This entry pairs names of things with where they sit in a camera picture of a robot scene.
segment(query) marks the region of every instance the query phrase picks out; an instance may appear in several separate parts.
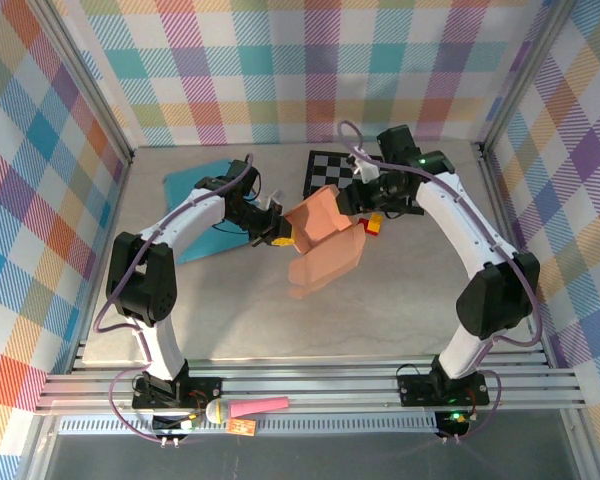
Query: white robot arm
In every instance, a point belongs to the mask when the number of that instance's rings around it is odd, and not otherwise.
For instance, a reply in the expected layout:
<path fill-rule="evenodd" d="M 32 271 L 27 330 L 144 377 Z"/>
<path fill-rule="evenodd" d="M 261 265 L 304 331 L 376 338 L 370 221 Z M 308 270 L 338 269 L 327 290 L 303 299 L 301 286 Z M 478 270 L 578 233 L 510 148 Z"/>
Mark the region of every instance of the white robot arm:
<path fill-rule="evenodd" d="M 247 168 L 247 162 L 235 160 L 226 176 L 207 177 L 198 182 L 174 210 L 181 213 L 170 221 L 166 219 L 173 213 L 139 234 L 123 232 L 116 237 L 107 279 L 107 296 L 110 298 L 133 267 L 132 259 L 152 240 L 138 264 L 140 268 L 135 267 L 119 295 L 113 299 L 118 313 L 134 325 L 136 336 L 142 336 L 138 338 L 141 347 L 142 340 L 146 344 L 141 350 L 149 366 L 143 372 L 143 379 L 138 380 L 142 383 L 144 396 L 143 392 L 138 392 L 134 407 L 160 408 L 156 398 L 166 407 L 186 405 L 190 400 L 189 393 L 194 390 L 206 390 L 208 400 L 219 395 L 221 380 L 215 379 L 217 382 L 214 383 L 214 379 L 198 379 L 200 381 L 196 383 L 196 379 L 189 377 L 187 361 L 178 348 L 171 321 L 171 310 L 177 297 L 175 260 L 205 230 L 223 220 L 245 230 L 253 246 L 263 242 L 269 245 L 279 241 L 287 243 L 291 237 L 291 224 L 282 216 L 282 206 L 270 198 L 263 210 L 245 198 L 259 175 L 253 167 L 243 173 Z M 222 190 L 225 191 L 221 194 L 213 193 Z"/>
<path fill-rule="evenodd" d="M 392 168 L 388 165 L 386 171 L 375 173 L 365 169 L 364 164 L 372 162 L 370 157 L 361 146 L 350 147 L 356 167 L 368 174 L 340 192 L 338 207 L 348 215 L 388 210 L 427 212 L 458 252 L 470 279 L 456 302 L 460 326 L 449 345 L 436 356 L 428 381 L 437 394 L 432 402 L 445 395 L 455 401 L 455 395 L 462 392 L 460 395 L 464 396 L 464 390 L 478 377 L 476 369 L 494 337 L 514 328 L 531 313 L 531 299 L 511 263 L 534 291 L 540 266 L 533 254 L 519 253 L 498 235 L 467 196 L 443 153 L 422 154 L 407 126 L 381 133 L 378 143 L 385 162 Z M 413 395 L 414 404 L 423 396 Z"/>

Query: yellow block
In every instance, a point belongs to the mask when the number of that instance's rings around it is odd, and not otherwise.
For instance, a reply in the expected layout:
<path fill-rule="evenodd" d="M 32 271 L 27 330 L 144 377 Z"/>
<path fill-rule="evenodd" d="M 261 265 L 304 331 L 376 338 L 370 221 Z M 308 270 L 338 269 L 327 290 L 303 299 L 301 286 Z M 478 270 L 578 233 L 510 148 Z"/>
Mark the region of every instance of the yellow block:
<path fill-rule="evenodd" d="M 369 225 L 367 226 L 367 230 L 370 230 L 374 233 L 380 233 L 382 220 L 382 215 L 380 215 L 379 213 L 372 213 L 371 218 L 369 219 Z"/>

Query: plaid wall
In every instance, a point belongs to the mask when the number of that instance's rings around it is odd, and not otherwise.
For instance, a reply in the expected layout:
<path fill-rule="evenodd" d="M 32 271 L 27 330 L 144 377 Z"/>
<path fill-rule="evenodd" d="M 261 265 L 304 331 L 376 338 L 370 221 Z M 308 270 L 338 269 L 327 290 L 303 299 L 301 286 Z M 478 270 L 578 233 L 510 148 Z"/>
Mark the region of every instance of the plaid wall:
<path fill-rule="evenodd" d="M 0 479 L 66 358 L 122 170 L 25 0 L 0 1 Z"/>
<path fill-rule="evenodd" d="M 495 153 L 516 236 L 542 263 L 551 343 L 600 439 L 600 0 L 578 2 Z"/>
<path fill-rule="evenodd" d="M 547 20 L 547 17 L 549 16 L 549 11 L 551 10 L 551 6 L 553 5 L 553 3 L 554 0 L 542 1 L 541 7 L 538 10 L 536 17 L 534 18 L 531 27 L 529 28 L 527 34 L 524 37 L 524 41 L 520 46 L 520 50 L 518 51 L 515 60 L 511 64 L 511 67 L 507 72 L 504 82 L 502 83 L 502 86 L 498 91 L 498 95 L 496 96 L 494 102 L 491 104 L 491 108 L 489 109 L 487 118 L 485 119 L 482 128 L 480 128 L 480 133 L 476 138 L 472 140 L 478 142 L 484 142 L 486 140 L 487 134 L 489 133 L 489 130 L 491 130 L 494 120 L 501 111 L 502 102 L 505 100 L 505 98 L 507 98 L 507 95 L 513 88 L 518 71 L 520 70 L 520 67 L 524 65 L 527 59 L 527 55 L 531 53 L 533 42 L 536 39 L 536 36 L 540 32 L 540 30 L 543 28 L 544 23 Z"/>
<path fill-rule="evenodd" d="M 548 0 L 55 3 L 129 137 L 168 146 L 332 141 L 344 118 L 477 139 Z"/>

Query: black bracket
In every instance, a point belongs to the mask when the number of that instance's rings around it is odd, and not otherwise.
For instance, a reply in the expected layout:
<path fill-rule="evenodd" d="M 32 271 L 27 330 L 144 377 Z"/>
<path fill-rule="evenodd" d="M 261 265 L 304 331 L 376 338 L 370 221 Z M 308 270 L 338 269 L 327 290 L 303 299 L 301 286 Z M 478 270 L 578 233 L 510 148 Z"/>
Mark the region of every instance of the black bracket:
<path fill-rule="evenodd" d="M 484 375 L 473 372 L 451 379 L 437 355 L 428 375 L 397 375 L 403 407 L 472 407 L 489 405 Z"/>
<path fill-rule="evenodd" d="M 189 364 L 173 380 L 162 380 L 144 372 L 133 385 L 134 409 L 203 410 L 222 396 L 222 378 L 190 377 Z"/>
<path fill-rule="evenodd" d="M 440 393 L 429 375 L 399 375 L 400 404 L 403 407 L 472 407 L 489 405 L 484 375 L 474 373 L 461 387 Z"/>

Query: white cable clip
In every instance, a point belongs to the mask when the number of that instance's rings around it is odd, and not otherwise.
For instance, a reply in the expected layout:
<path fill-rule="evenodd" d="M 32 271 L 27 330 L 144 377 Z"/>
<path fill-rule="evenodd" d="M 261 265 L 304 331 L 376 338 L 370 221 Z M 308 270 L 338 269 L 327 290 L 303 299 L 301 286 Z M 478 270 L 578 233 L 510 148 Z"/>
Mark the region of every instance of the white cable clip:
<path fill-rule="evenodd" d="M 380 169 L 375 165 L 363 160 L 363 157 L 368 157 L 367 152 L 365 152 L 361 147 L 355 146 L 353 150 L 359 154 L 360 156 L 354 155 L 354 163 L 356 168 L 353 170 L 353 174 L 360 174 L 362 178 L 362 183 L 369 183 L 371 180 L 375 180 L 380 176 Z"/>
<path fill-rule="evenodd" d="M 467 193 L 464 191 L 464 188 L 460 187 L 458 190 L 454 190 L 456 193 L 456 196 L 453 199 L 454 203 L 458 203 L 460 201 L 460 199 L 463 199 L 464 197 L 467 196 Z"/>

